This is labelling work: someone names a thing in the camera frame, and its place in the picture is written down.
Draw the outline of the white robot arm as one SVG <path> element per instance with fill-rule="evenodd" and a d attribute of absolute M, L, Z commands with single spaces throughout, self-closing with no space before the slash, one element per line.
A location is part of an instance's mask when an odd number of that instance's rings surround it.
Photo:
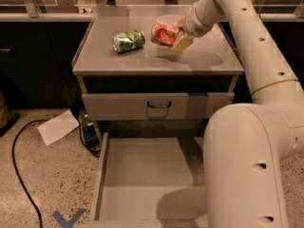
<path fill-rule="evenodd" d="M 252 0 L 199 0 L 187 38 L 228 20 L 252 101 L 210 118 L 203 137 L 209 228 L 289 228 L 280 162 L 304 148 L 303 88 Z"/>

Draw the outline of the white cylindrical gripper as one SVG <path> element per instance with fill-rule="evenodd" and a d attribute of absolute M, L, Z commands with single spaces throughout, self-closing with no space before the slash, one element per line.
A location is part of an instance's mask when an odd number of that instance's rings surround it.
<path fill-rule="evenodd" d="M 177 23 L 176 26 L 183 29 L 175 43 L 171 47 L 172 51 L 184 51 L 193 43 L 192 37 L 202 37 L 211 30 L 214 25 L 213 9 L 205 3 L 199 2 L 192 5 Z"/>

